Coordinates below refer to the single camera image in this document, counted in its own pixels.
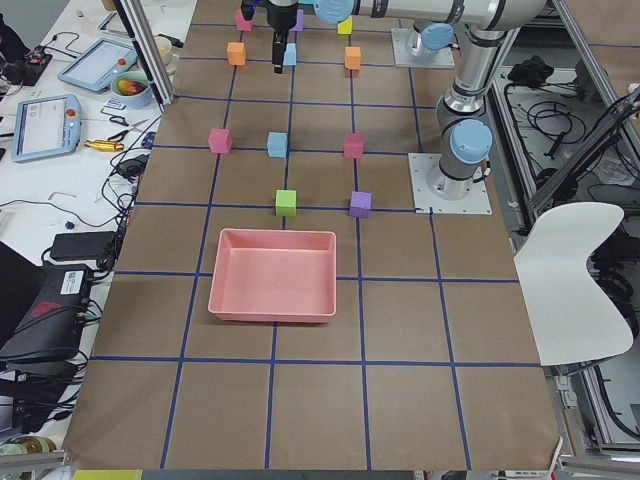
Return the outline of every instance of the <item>white chair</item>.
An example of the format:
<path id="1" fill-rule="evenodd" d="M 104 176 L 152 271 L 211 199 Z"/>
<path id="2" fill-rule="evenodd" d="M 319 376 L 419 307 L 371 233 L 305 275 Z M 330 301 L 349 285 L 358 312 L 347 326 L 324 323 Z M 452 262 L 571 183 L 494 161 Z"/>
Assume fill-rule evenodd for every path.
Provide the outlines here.
<path id="1" fill-rule="evenodd" d="M 584 202 L 552 208 L 515 256 L 542 365 L 565 365 L 626 352 L 627 322 L 591 278 L 587 259 L 616 229 L 616 205 Z"/>

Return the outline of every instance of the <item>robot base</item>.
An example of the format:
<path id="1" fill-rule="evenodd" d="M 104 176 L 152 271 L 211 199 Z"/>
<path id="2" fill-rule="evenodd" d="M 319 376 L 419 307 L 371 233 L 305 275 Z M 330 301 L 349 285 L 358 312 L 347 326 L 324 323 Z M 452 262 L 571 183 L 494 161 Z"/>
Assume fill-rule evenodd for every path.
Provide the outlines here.
<path id="1" fill-rule="evenodd" d="M 391 29 L 396 67 L 438 68 L 448 70 L 455 68 L 456 64 L 453 61 L 453 54 L 450 48 L 443 48 L 431 55 L 426 52 L 418 57 L 411 55 L 407 51 L 406 42 L 412 32 L 413 30 L 410 28 Z"/>
<path id="2" fill-rule="evenodd" d="M 440 161 L 440 154 L 409 154 L 411 184 L 413 186 L 413 203 L 416 213 L 454 213 L 461 215 L 491 215 L 491 203 L 484 181 L 471 184 L 466 197 L 461 200 L 445 200 L 433 193 L 427 185 L 427 173 L 433 165 Z M 482 175 L 480 168 L 474 175 Z"/>

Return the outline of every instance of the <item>blue joint cap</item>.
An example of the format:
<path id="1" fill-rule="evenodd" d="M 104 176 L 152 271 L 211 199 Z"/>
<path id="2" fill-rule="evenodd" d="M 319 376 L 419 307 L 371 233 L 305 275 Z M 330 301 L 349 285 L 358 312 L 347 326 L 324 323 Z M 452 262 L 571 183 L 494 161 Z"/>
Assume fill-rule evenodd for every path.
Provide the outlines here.
<path id="1" fill-rule="evenodd" d="M 329 25 L 344 22 L 355 7 L 355 0 L 315 0 L 313 9 L 316 16 Z"/>
<path id="2" fill-rule="evenodd" d="M 427 50 L 440 50 L 453 41 L 453 27 L 448 23 L 434 23 L 422 31 L 422 45 Z"/>
<path id="3" fill-rule="evenodd" d="M 458 160 L 467 165 L 475 165 L 489 155 L 493 134 L 480 120 L 463 120 L 453 127 L 450 144 L 451 151 Z"/>

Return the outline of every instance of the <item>orange cube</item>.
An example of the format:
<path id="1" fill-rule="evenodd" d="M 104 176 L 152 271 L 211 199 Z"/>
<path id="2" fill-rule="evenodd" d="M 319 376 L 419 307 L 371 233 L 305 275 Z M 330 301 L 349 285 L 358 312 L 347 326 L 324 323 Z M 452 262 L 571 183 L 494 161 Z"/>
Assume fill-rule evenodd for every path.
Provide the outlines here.
<path id="1" fill-rule="evenodd" d="M 360 47 L 345 47 L 344 49 L 344 66 L 349 70 L 360 70 L 362 62 L 362 53 Z"/>
<path id="2" fill-rule="evenodd" d="M 247 51 L 243 42 L 229 42 L 227 44 L 227 59 L 229 65 L 244 65 L 247 62 Z"/>

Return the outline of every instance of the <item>blue frame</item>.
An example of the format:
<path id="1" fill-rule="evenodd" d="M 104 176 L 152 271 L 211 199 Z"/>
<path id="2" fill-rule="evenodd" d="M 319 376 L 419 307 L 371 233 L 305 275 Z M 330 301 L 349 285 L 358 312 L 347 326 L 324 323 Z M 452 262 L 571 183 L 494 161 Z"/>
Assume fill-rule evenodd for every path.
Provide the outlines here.
<path id="1" fill-rule="evenodd" d="M 64 122 L 64 133 L 62 135 L 62 145 L 58 148 L 51 150 L 42 150 L 40 152 L 32 152 L 27 154 L 20 154 L 20 147 L 22 145 L 22 136 L 25 128 L 26 111 L 28 105 L 34 103 L 48 102 L 51 100 L 65 100 L 64 110 L 73 109 L 76 111 L 76 115 L 73 118 L 69 118 L 66 113 Z M 38 98 L 36 100 L 26 100 L 18 104 L 18 112 L 16 116 L 16 129 L 15 137 L 13 139 L 13 151 L 12 160 L 14 162 L 29 162 L 31 160 L 40 160 L 42 158 L 57 157 L 60 155 L 67 155 L 75 151 L 78 143 L 80 142 L 80 102 L 78 97 L 73 94 L 58 95 L 56 97 Z"/>
<path id="2" fill-rule="evenodd" d="M 104 74 L 102 75 L 100 80 L 98 80 L 98 82 L 96 83 L 83 82 L 76 78 L 70 77 L 68 75 L 68 72 L 70 72 L 76 65 L 81 63 L 88 56 L 92 55 L 97 48 L 99 48 L 105 43 L 118 45 L 120 47 L 124 47 L 129 50 L 129 52 L 123 57 L 126 62 L 124 65 L 119 65 L 118 63 L 114 65 L 105 65 Z M 127 45 L 126 43 L 116 42 L 115 40 L 111 40 L 108 38 L 101 38 L 96 43 L 91 45 L 91 47 L 89 47 L 86 52 L 84 52 L 77 59 L 75 59 L 69 66 L 62 69 L 58 73 L 58 80 L 62 82 L 70 83 L 71 85 L 76 85 L 78 87 L 86 88 L 87 90 L 91 90 L 92 92 L 101 92 L 109 88 L 109 86 L 111 85 L 111 80 L 113 80 L 117 75 L 120 75 L 121 73 L 129 70 L 131 67 L 135 65 L 137 61 L 138 61 L 138 54 L 136 53 L 133 46 Z"/>

